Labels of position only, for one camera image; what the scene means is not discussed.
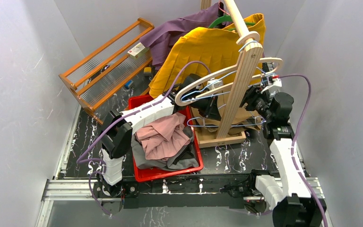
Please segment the beige plastic hanger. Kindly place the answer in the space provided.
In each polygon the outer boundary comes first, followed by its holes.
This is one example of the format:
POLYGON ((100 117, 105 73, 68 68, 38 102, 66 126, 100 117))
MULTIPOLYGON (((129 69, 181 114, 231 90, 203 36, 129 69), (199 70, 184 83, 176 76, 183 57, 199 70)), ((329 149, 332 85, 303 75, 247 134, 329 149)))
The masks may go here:
MULTIPOLYGON (((282 68, 284 62, 282 59, 280 58, 273 58, 273 57, 266 57, 266 58, 260 58, 259 63, 270 63, 270 62, 275 62, 277 64, 276 67, 274 67, 273 70, 265 73, 265 74, 272 74, 275 73, 277 70, 279 70, 280 68, 282 68)), ((214 79, 218 76, 222 76, 220 77, 218 80, 222 80, 223 78, 229 76, 230 74, 236 73, 237 72, 237 65, 233 65, 224 69, 221 69, 219 71, 216 71, 214 73, 211 73, 205 77, 200 78, 199 80, 194 81, 193 83, 189 84, 188 86, 186 86, 185 88, 181 89, 175 96, 175 103, 178 106, 186 106, 186 105, 190 105, 196 101, 198 101, 199 99, 203 99, 206 97, 210 97, 210 96, 214 96, 215 93, 222 91, 222 90, 226 90, 227 88, 231 88, 231 86, 233 85, 232 83, 229 84, 225 84, 221 87, 212 89, 206 93, 203 93, 201 95, 197 95, 195 98, 189 99, 189 100, 183 100, 183 98, 185 96, 188 96, 191 92, 190 90, 195 88, 198 85, 201 84, 205 84, 207 81, 214 79)))

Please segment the pink ruffled garment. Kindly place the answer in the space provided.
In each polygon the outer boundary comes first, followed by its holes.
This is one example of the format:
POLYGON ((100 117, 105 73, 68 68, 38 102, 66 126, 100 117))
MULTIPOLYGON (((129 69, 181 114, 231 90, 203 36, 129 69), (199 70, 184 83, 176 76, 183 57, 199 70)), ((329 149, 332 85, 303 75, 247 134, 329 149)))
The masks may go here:
POLYGON ((185 119, 185 115, 174 113, 136 131, 147 160, 167 160, 190 144, 190 136, 183 132, 185 119))

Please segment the grey pleated skirt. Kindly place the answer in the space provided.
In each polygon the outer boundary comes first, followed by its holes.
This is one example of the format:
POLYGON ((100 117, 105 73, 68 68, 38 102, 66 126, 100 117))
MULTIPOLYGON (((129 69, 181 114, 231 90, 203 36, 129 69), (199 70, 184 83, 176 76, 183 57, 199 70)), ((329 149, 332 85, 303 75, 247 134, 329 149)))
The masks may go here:
POLYGON ((156 167, 165 171, 178 171, 198 167, 193 151, 194 135, 189 127, 175 129, 170 141, 156 134, 139 140, 137 134, 131 140, 134 160, 138 169, 156 167))

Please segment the khaki tan garment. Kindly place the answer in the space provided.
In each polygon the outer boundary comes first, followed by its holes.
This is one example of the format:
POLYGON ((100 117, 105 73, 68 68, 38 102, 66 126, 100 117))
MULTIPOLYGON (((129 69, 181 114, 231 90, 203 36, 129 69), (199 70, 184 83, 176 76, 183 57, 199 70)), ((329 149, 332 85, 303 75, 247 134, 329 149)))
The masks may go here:
MULTIPOLYGON (((192 122, 197 123, 196 128, 203 128, 208 132, 216 132, 220 121, 204 118, 197 108, 191 108, 192 122)), ((256 111, 247 111, 244 108, 238 108, 228 135, 235 135, 247 129, 261 131, 263 118, 256 111)))

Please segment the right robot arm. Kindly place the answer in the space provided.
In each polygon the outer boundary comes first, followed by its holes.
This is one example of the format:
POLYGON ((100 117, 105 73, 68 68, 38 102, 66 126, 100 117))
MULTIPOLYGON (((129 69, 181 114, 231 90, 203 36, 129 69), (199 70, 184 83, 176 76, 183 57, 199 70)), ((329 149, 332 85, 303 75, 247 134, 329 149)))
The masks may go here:
POLYGON ((295 134, 289 123, 293 103, 294 98, 284 92, 270 96, 259 86, 246 91, 241 107, 264 118, 264 136, 280 176, 277 181, 268 171, 253 170, 247 189, 254 196, 263 196, 275 227, 326 227, 326 203, 305 177, 295 151, 295 134))

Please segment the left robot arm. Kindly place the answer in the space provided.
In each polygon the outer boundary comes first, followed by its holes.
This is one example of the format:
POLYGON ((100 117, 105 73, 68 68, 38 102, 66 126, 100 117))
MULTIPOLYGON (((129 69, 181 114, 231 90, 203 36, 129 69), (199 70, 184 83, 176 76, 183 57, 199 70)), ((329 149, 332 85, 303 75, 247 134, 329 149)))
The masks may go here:
POLYGON ((198 99, 193 97, 182 101, 176 92, 169 89, 165 94, 131 110, 111 111, 103 125, 103 130, 96 141, 102 143, 104 149, 103 169, 98 176, 99 185, 104 194, 117 197, 122 192, 122 157, 131 147, 131 140, 137 130, 155 120, 162 119, 187 106, 198 99))

